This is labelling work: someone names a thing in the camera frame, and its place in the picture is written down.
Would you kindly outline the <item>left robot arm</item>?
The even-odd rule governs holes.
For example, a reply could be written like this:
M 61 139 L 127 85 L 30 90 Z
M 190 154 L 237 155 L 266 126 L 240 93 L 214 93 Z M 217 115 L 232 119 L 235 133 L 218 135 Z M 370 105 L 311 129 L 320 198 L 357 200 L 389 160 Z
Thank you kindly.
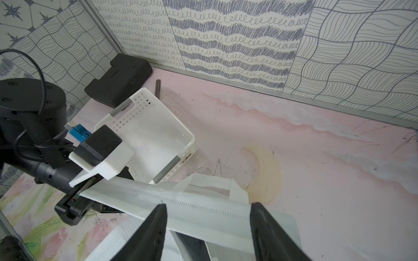
M 30 78 L 1 81 L 1 165 L 64 192 L 54 210 L 75 226 L 91 209 L 112 214 L 119 210 L 80 196 L 87 181 L 69 185 L 82 169 L 69 159 L 75 146 L 66 139 L 66 113 L 66 95 L 52 83 Z

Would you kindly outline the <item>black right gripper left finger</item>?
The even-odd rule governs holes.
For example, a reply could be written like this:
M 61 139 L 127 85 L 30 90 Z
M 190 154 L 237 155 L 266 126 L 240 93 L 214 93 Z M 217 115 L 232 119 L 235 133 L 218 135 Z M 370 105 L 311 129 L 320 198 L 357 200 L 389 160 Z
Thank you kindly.
M 167 220 L 166 205 L 158 204 L 112 261 L 160 261 Z

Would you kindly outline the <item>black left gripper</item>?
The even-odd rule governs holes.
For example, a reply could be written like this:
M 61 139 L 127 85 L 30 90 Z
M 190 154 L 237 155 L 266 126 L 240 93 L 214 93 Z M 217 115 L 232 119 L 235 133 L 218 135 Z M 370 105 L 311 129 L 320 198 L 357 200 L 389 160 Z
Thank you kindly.
M 39 163 L 35 168 L 34 177 L 37 182 L 48 184 L 64 193 L 54 207 L 61 220 L 67 225 L 76 226 L 92 209 L 102 214 L 120 214 L 121 211 L 115 208 L 81 196 L 81 192 L 103 180 L 100 175 L 88 178 L 74 187 L 69 185 L 81 171 L 82 168 L 72 161 L 67 161 L 58 169 L 53 169 L 46 163 Z

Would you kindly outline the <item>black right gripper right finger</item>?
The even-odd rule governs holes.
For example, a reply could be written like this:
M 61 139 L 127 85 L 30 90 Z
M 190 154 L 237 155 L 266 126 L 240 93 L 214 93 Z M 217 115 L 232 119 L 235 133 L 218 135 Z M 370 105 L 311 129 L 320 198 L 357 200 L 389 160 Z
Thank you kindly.
M 257 261 L 310 260 L 260 202 L 251 204 L 250 228 Z

